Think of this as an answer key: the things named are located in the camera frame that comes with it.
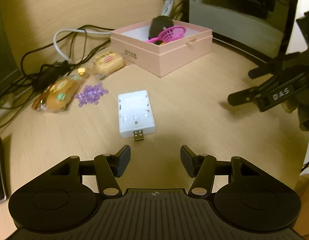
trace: pink plastic strainer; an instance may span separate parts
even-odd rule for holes
[[[152,38],[151,40],[148,40],[146,42],[155,42],[155,41],[171,42],[179,40],[184,37],[186,30],[187,29],[182,26],[173,26],[160,32],[158,37]]]

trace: yellow object in box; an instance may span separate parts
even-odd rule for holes
[[[125,61],[118,53],[109,51],[95,57],[93,69],[99,78],[104,78],[125,65]]]

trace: wooden table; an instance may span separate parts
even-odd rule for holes
[[[255,67],[234,50],[213,43],[211,53],[162,78],[136,65],[126,66],[104,80],[109,93],[96,106],[79,108],[75,100],[59,114],[36,113],[29,106],[1,133],[10,193],[70,155],[93,160],[124,144],[131,146],[132,157],[118,179],[123,191],[188,190],[193,179],[180,161],[183,144],[218,160],[239,155],[293,188],[309,138],[299,129],[297,114],[287,114],[281,106],[260,113],[254,104],[233,108],[226,102],[230,93],[265,80],[247,77]],[[120,137],[117,96],[137,90],[148,91],[156,132],[134,142]],[[226,181],[217,177],[214,191]],[[84,177],[84,184],[97,192],[94,177]],[[6,201],[0,204],[0,240],[15,229]]]

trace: pink box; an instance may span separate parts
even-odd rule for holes
[[[163,45],[147,43],[151,25],[151,21],[147,21],[112,31],[112,49],[158,77],[210,52],[212,30],[190,23],[173,22],[187,29],[184,38]]]

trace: purple plastic ornament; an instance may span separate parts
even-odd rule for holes
[[[87,103],[97,105],[100,97],[107,93],[108,90],[102,88],[102,83],[95,86],[86,85],[82,92],[75,95],[75,98],[80,101],[79,107],[82,107]]]

